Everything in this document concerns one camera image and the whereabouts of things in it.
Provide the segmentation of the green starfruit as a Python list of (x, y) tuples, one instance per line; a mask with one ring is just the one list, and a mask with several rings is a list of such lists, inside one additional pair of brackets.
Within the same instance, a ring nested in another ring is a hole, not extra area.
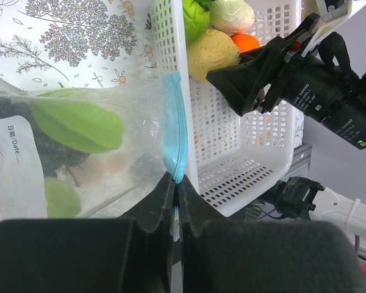
[(45, 92), (32, 98), (29, 105), (37, 126), (66, 147), (97, 154), (122, 146), (123, 119), (97, 105), (84, 89)]

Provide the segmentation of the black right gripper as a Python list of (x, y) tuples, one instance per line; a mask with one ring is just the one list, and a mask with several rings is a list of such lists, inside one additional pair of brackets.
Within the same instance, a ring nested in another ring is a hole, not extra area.
[(363, 150), (366, 72), (358, 76), (352, 70), (345, 41), (336, 32), (303, 54), (319, 19), (308, 15), (290, 35), (242, 53), (239, 64), (210, 71), (206, 78), (239, 116), (271, 112), (286, 101)]

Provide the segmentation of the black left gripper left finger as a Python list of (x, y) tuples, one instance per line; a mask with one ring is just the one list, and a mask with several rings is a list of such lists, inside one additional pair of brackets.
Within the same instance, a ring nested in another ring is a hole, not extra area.
[(0, 292), (170, 292), (175, 186), (117, 218), (0, 222)]

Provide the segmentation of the clear zip top bag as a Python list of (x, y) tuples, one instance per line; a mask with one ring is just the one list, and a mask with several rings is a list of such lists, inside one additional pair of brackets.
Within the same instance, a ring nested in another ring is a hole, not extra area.
[(179, 72), (34, 92), (0, 78), (0, 222), (121, 215), (187, 162)]

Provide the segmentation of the dark grape bunch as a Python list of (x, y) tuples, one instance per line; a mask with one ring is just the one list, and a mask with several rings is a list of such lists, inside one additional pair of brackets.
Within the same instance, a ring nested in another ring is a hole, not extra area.
[(119, 115), (124, 121), (125, 130), (119, 149), (91, 154), (74, 150), (48, 137), (32, 116), (31, 99), (0, 94), (0, 120), (19, 116), (30, 124), (45, 177), (56, 178), (59, 170), (64, 168), (75, 185), (80, 187), (95, 183), (106, 175), (128, 176), (140, 183), (164, 173), (159, 151), (148, 143), (144, 132), (138, 129), (133, 116), (125, 109), (111, 104), (97, 104)]

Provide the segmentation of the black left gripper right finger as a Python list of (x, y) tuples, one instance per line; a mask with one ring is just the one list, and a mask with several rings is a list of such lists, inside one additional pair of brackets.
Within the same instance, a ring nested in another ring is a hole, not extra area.
[(242, 222), (177, 187), (184, 292), (366, 292), (344, 233), (321, 221)]

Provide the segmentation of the yellow pear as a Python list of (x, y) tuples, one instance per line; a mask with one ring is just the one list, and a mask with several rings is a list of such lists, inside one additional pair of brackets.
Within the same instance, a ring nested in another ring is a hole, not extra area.
[(238, 46), (222, 31), (208, 29), (187, 46), (188, 73), (198, 81), (206, 82), (208, 72), (239, 62)]

